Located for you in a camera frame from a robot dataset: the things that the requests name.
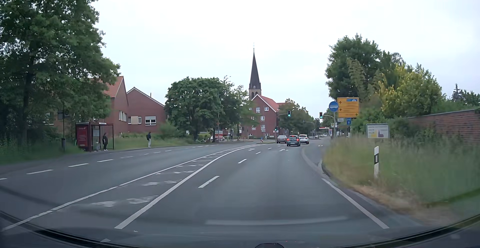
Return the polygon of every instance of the bus stop shelter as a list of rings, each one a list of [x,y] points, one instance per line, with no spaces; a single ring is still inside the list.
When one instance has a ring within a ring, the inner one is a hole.
[[[79,122],[75,123],[76,145],[86,152],[97,151],[102,144],[104,133],[111,136],[112,142],[108,143],[107,149],[115,149],[114,131],[112,123]]]

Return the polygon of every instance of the blue road sign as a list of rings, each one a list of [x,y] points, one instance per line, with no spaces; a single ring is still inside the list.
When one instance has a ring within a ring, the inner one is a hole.
[[[328,104],[328,109],[331,112],[337,112],[339,110],[339,104],[336,101],[332,101]]]

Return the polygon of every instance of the roof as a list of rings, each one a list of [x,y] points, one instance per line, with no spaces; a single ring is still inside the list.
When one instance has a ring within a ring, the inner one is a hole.
[[[110,96],[111,98],[115,98],[117,93],[119,92],[120,86],[122,85],[123,76],[117,77],[117,81],[113,85],[106,83],[108,87],[107,90],[103,91],[104,94]]]
[[[269,108],[271,108],[274,112],[278,112],[278,111],[279,111],[279,104],[277,104],[277,102],[275,102],[272,98],[268,98],[268,97],[266,97],[266,96],[257,94],[257,95],[255,95],[255,96],[253,97],[253,99],[255,99],[257,96],[258,96],[260,99],[262,99],[262,100],[265,102],[265,104],[267,104],[267,106],[268,106]]]
[[[139,93],[141,93],[141,94],[145,95],[145,96],[146,96],[146,97],[148,97],[150,100],[152,100],[153,102],[155,102],[155,103],[159,104],[160,106],[162,106],[162,107],[165,107],[165,105],[164,105],[164,104],[162,104],[162,103],[160,103],[159,101],[157,101],[157,100],[155,100],[155,99],[151,98],[151,97],[150,97],[150,96],[148,96],[146,93],[144,93],[144,92],[142,92],[142,91],[138,90],[138,89],[137,89],[137,88],[135,88],[135,87],[131,88],[131,89],[130,89],[130,90],[127,92],[127,94],[129,94],[129,93],[130,93],[131,91],[133,91],[133,90],[135,90],[135,91],[137,91],[137,92],[139,92]]]
[[[251,63],[251,74],[250,74],[250,84],[248,88],[251,89],[262,89],[260,78],[258,76],[257,61],[255,60],[255,52],[253,53],[253,61]]]

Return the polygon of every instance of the windshield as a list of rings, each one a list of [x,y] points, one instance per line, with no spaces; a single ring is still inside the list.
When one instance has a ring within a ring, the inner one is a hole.
[[[480,247],[479,27],[480,0],[0,0],[0,248]]]

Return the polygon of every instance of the yellow direction sign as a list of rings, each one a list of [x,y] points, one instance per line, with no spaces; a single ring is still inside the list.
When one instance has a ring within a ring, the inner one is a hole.
[[[339,118],[356,118],[360,113],[360,100],[358,97],[339,97],[338,103]]]

